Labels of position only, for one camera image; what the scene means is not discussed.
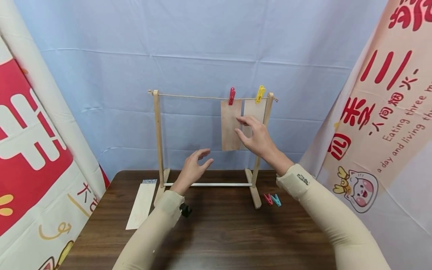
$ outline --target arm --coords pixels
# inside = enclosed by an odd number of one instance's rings
[[[262,157],[278,175],[283,175],[277,178],[277,185],[300,202],[329,238],[339,270],[390,269],[375,239],[353,211],[279,151],[267,128],[256,118],[246,116],[238,120],[252,128],[251,138],[236,130],[243,144]]]
[[[113,270],[150,269],[155,251],[180,218],[179,207],[183,202],[183,196],[165,191],[155,209],[129,239]]]
[[[179,177],[171,189],[164,192],[155,209],[129,239],[113,270],[151,268],[156,251],[180,218],[184,193],[212,164],[213,159],[209,159],[202,166],[198,165],[198,160],[209,153],[210,149],[201,149],[186,159]]]

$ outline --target black clip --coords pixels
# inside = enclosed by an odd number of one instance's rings
[[[185,203],[182,203],[180,205],[180,211],[181,211],[181,215],[186,217],[186,218],[189,217],[190,214],[192,213],[192,209],[188,205],[186,205]]]

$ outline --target hand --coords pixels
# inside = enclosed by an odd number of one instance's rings
[[[210,149],[200,149],[190,155],[184,162],[183,169],[170,190],[183,196],[186,190],[195,183],[213,163],[213,159],[209,159],[201,166],[198,164],[198,160],[203,159],[203,157],[208,154],[210,154]]]
[[[272,166],[276,173],[284,175],[294,163],[281,151],[278,150],[267,131],[267,127],[253,116],[237,117],[242,125],[250,126],[252,137],[247,138],[238,128],[235,129],[238,137],[252,153],[264,159]]]
[[[235,129],[240,140],[252,153],[265,160],[277,151],[277,147],[270,138],[267,127],[254,116],[239,116],[237,117],[237,121],[242,125],[250,126],[252,129],[251,138],[247,138],[240,129]]]

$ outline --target blue clothespin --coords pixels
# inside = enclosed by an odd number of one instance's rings
[[[279,206],[279,207],[282,206],[282,204],[280,203],[280,200],[279,200],[279,197],[277,196],[277,194],[274,194],[275,197],[273,197],[273,195],[270,195],[270,196],[271,196],[271,199],[273,200],[273,202],[274,202],[277,206]]]

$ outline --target wood veneer sheet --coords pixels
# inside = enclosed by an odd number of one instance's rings
[[[243,115],[252,115],[255,116],[261,123],[264,121],[264,112],[266,110],[266,102],[265,100],[261,100],[260,103],[256,104],[255,100],[248,99],[245,100],[245,109],[243,111]],[[250,126],[243,126],[242,131],[246,137],[252,137],[252,128]]]
[[[220,116],[222,127],[222,151],[234,151],[240,149],[240,139],[234,131],[240,128],[236,117],[241,116],[241,100],[234,100],[228,105],[228,100],[220,102]]]
[[[126,230],[138,229],[147,219],[152,205],[153,195],[155,194],[156,179],[143,180],[138,188],[137,196],[127,221]]]

